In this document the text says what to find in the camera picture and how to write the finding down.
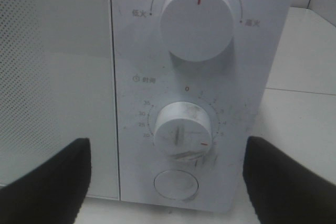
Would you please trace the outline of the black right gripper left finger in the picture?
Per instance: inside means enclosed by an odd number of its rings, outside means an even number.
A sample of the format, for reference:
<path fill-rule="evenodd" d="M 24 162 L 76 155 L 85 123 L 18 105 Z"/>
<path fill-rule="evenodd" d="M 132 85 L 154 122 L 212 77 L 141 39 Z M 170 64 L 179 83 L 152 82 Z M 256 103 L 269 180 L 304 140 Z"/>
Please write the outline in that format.
<path fill-rule="evenodd" d="M 91 181 L 88 138 L 1 189 L 1 223 L 74 223 Z"/>

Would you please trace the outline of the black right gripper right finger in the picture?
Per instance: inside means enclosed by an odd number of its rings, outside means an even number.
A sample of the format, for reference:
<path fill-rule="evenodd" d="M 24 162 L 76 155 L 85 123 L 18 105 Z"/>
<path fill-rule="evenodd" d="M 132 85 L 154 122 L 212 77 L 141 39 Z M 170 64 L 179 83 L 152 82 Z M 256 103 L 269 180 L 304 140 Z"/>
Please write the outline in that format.
<path fill-rule="evenodd" d="M 248 138 L 243 178 L 260 223 L 335 223 L 335 184 L 264 138 Z"/>

